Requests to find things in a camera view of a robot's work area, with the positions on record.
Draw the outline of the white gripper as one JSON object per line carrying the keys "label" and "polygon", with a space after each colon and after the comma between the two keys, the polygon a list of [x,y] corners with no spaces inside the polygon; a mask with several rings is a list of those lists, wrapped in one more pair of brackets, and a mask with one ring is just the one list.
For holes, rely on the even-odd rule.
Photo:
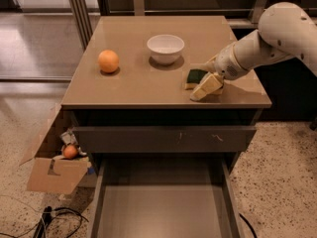
{"label": "white gripper", "polygon": [[224,78],[227,80],[236,80],[248,73],[238,63],[235,56],[235,45],[235,43],[228,45],[217,56],[199,66],[199,69],[208,71],[208,73],[194,87],[190,94],[191,100],[200,101],[210,94],[219,95],[223,91]]}

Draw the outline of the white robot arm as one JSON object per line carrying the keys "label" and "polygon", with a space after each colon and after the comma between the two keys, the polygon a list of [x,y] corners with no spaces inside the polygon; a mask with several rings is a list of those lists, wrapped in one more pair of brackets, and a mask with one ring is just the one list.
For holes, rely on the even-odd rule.
{"label": "white robot arm", "polygon": [[261,15],[258,28],[222,49],[200,68],[206,74],[190,99],[219,92],[224,80],[236,80],[256,67],[298,58],[317,75],[317,26],[299,6],[280,2]]}

